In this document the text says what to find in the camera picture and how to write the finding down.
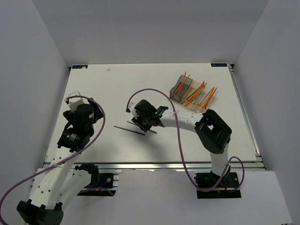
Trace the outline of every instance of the white platform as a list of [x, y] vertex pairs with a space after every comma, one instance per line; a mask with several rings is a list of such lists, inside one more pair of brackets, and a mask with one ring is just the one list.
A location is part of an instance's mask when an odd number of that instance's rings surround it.
[[[146, 136], [114, 128], [119, 126], [139, 131], [127, 123], [132, 116], [125, 112], [129, 97], [144, 88], [155, 88], [168, 95], [181, 74], [187, 71], [195, 81], [208, 82], [217, 87], [218, 94], [210, 108], [215, 110], [231, 127], [232, 137], [229, 156], [238, 156], [243, 161], [255, 161], [255, 149], [249, 136], [244, 117], [236, 96], [227, 67], [211, 67], [209, 63], [189, 64], [116, 64], [88, 65], [87, 69], [72, 69], [65, 96], [77, 90], [82, 95], [93, 97], [105, 110], [106, 125], [98, 140], [80, 157], [80, 162], [137, 163], [137, 162], [180, 162], [175, 128], [153, 127], [157, 135]], [[153, 91], [146, 91], [134, 97], [134, 101], [148, 100], [155, 107], [170, 107], [167, 99]], [[187, 110], [176, 104], [179, 110]], [[56, 151], [66, 119], [63, 112], [68, 110], [62, 103], [60, 114], [48, 150], [47, 162], [51, 162]], [[100, 120], [95, 125], [97, 132]], [[185, 159], [188, 162], [210, 162], [209, 152], [202, 146], [198, 136], [182, 130], [181, 140]]]
[[[42, 175], [36, 178], [37, 184]], [[197, 199], [184, 172], [122, 171], [114, 197], [76, 197], [62, 225], [280, 225], [291, 223], [274, 172], [246, 172], [240, 199]]]

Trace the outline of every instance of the cable connector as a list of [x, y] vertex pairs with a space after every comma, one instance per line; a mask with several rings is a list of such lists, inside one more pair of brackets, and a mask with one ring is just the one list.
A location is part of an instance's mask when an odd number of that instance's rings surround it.
[[70, 172], [69, 170], [67, 170], [66, 168], [64, 168], [62, 165], [58, 165], [55, 162], [51, 162], [50, 165], [53, 165], [55, 168], [62, 168], [64, 170], [66, 170], [68, 173]]
[[179, 110], [172, 111], [172, 115], [173, 115], [173, 116], [175, 116], [175, 113], [178, 114], [178, 113], [179, 113]]
[[127, 113], [130, 113], [131, 110], [132, 110], [132, 108], [134, 108], [134, 106], [135, 106], [135, 103], [134, 103], [134, 102], [128, 103], [126, 112], [127, 112]]

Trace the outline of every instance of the clear plastic container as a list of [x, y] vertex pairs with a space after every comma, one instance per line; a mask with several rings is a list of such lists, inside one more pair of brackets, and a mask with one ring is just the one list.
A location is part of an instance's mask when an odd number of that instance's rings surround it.
[[[178, 87], [182, 84], [183, 78], [185, 80], [184, 84], [181, 87], [181, 90], [177, 91], [176, 94], [174, 92], [178, 89]], [[170, 99], [173, 99], [176, 102], [181, 102], [182, 97], [185, 95], [186, 91], [189, 89], [190, 84], [193, 82], [191, 78], [184, 77], [181, 75], [176, 83], [176, 85], [170, 90]]]
[[218, 91], [214, 88], [212, 91], [210, 87], [205, 86], [200, 94], [192, 101], [188, 101], [189, 97], [193, 95], [193, 93], [200, 87], [201, 83], [197, 81], [193, 81], [186, 91], [186, 93], [182, 96], [181, 104], [188, 109], [193, 110], [196, 113], [204, 113], [210, 107], [212, 101], [215, 99]]

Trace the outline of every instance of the gray wall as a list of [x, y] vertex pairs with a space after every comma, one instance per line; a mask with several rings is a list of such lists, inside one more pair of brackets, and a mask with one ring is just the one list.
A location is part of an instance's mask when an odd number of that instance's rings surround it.
[[300, 225], [300, 1], [270, 0], [236, 63], [263, 160]]
[[[34, 173], [45, 157], [68, 68], [31, 0], [0, 7], [0, 196]], [[15, 189], [2, 215], [18, 224], [16, 211], [31, 182]]]
[[235, 63], [268, 0], [33, 0], [68, 65]]

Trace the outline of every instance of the white table surface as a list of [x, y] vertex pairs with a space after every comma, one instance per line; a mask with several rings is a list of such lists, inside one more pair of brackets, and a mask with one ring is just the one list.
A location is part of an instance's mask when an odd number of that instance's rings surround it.
[[[229, 156], [238, 156], [243, 161], [255, 161], [255, 149], [249, 136], [246, 123], [237, 99], [231, 75], [227, 67], [211, 67], [209, 63], [188, 64], [115, 64], [88, 65], [87, 69], [72, 69], [67, 83], [65, 97], [77, 90], [82, 95], [93, 97], [104, 108], [106, 124], [103, 133], [89, 147], [77, 162], [94, 163], [156, 163], [180, 162], [180, 154], [175, 128], [153, 127], [157, 134], [137, 135], [114, 128], [119, 126], [139, 131], [138, 127], [127, 123], [132, 115], [125, 112], [129, 97], [144, 88], [155, 88], [168, 95], [179, 76], [191, 74], [190, 78], [198, 82], [208, 82], [208, 86], [217, 87], [218, 94], [210, 108], [231, 127], [232, 136]], [[145, 91], [133, 98], [138, 102], [148, 100], [156, 108], [170, 107], [168, 100], [153, 91]], [[188, 110], [175, 104], [178, 110]], [[63, 112], [68, 110], [65, 102], [58, 116], [47, 154], [51, 162], [57, 148], [66, 119]], [[95, 132], [101, 127], [102, 120], [94, 125]], [[185, 160], [188, 162], [210, 162], [209, 152], [202, 146], [195, 133], [181, 131], [181, 140]]]

